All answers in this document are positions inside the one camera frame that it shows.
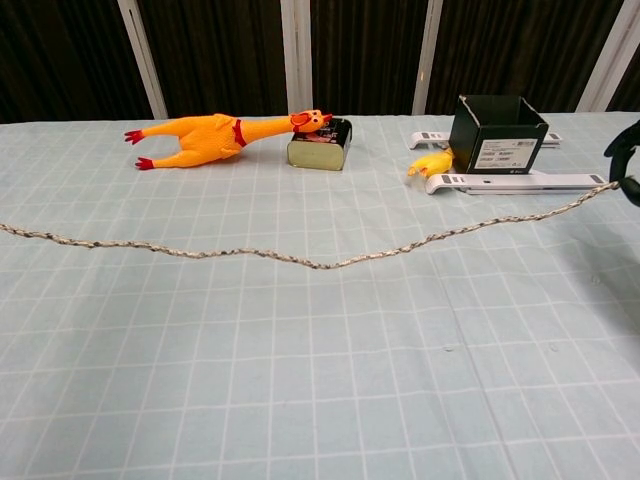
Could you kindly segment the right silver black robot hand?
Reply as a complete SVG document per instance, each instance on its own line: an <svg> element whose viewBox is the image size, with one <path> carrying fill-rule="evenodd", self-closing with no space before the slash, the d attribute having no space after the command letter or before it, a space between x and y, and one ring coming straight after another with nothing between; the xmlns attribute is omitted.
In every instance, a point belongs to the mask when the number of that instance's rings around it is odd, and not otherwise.
<svg viewBox="0 0 640 480"><path fill-rule="evenodd" d="M609 181L617 182L626 198L640 207L640 182L627 174L629 161L640 148L640 119L620 132L606 147L610 159Z"/></svg>

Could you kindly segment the black open cardboard box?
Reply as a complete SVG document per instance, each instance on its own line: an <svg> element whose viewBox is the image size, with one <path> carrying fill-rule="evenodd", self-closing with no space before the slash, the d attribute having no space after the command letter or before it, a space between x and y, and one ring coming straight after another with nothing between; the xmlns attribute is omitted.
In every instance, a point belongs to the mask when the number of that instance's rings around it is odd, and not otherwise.
<svg viewBox="0 0 640 480"><path fill-rule="evenodd" d="M467 174L527 174L549 125L519 95L460 95L448 144Z"/></svg>

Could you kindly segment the small yellow rubber duck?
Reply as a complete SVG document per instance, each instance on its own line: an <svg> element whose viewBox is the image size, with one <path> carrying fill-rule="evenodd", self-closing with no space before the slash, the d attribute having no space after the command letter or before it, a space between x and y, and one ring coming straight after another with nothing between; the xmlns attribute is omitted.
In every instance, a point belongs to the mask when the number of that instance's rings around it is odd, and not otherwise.
<svg viewBox="0 0 640 480"><path fill-rule="evenodd" d="M430 153L414 161L409 166L407 175L420 175L429 178L433 175L444 174L451 169L453 160L454 154L451 149Z"/></svg>

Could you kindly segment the black rectangular tin can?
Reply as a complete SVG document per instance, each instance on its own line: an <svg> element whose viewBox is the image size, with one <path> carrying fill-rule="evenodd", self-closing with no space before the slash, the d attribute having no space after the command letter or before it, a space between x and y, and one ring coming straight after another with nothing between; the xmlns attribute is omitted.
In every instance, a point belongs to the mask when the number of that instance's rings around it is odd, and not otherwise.
<svg viewBox="0 0 640 480"><path fill-rule="evenodd" d="M353 134L346 118L333 118L315 132L295 133L287 146L288 164L297 168L341 171Z"/></svg>

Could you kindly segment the light blue checked tablecloth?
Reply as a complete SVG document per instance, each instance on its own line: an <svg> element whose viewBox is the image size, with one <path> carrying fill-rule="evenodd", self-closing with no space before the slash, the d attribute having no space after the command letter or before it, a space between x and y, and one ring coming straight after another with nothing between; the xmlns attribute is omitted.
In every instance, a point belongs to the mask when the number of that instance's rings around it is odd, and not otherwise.
<svg viewBox="0 0 640 480"><path fill-rule="evenodd" d="M139 172L130 121L0 124L0 223L335 262L565 195L425 193L446 117ZM0 480L640 480L640 208L618 191L340 270L0 232Z"/></svg>

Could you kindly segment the black backdrop curtain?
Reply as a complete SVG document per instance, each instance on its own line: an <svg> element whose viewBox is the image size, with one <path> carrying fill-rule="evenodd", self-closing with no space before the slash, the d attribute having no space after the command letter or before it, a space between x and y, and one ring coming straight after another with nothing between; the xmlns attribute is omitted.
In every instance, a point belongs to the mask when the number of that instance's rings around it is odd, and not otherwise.
<svg viewBox="0 0 640 480"><path fill-rule="evenodd" d="M280 0L137 0L168 115L288 112ZM575 111L624 0L444 0L424 114ZM313 106L408 115L428 0L310 0ZM0 123L152 117L117 0L0 0Z"/></svg>

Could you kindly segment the large orange rubber chicken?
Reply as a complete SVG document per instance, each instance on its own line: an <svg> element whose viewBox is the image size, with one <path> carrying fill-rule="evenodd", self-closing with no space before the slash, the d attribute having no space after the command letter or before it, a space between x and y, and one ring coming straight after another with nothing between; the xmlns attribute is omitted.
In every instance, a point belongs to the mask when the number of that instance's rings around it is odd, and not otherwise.
<svg viewBox="0 0 640 480"><path fill-rule="evenodd" d="M190 168L239 154L247 145L285 133L313 133L329 124L333 115L320 110L305 110L266 120L243 120L222 113L187 116L167 123L128 131L124 138L131 144L158 135L179 139L180 151L162 159L140 157L140 170Z"/></svg>

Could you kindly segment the grey aluminium frame post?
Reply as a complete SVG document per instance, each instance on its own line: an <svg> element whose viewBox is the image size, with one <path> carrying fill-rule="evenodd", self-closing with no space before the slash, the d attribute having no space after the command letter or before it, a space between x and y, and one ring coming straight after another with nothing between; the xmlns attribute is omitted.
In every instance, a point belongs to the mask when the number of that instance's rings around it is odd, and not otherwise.
<svg viewBox="0 0 640 480"><path fill-rule="evenodd" d="M443 4L444 0L428 0L412 103L413 115L423 115L426 108Z"/></svg>
<svg viewBox="0 0 640 480"><path fill-rule="evenodd" d="M117 0L153 118L168 112L137 0Z"/></svg>
<svg viewBox="0 0 640 480"><path fill-rule="evenodd" d="M640 0L624 0L576 112L604 112L640 46Z"/></svg>
<svg viewBox="0 0 640 480"><path fill-rule="evenodd" d="M313 107L310 0L280 0L289 112Z"/></svg>

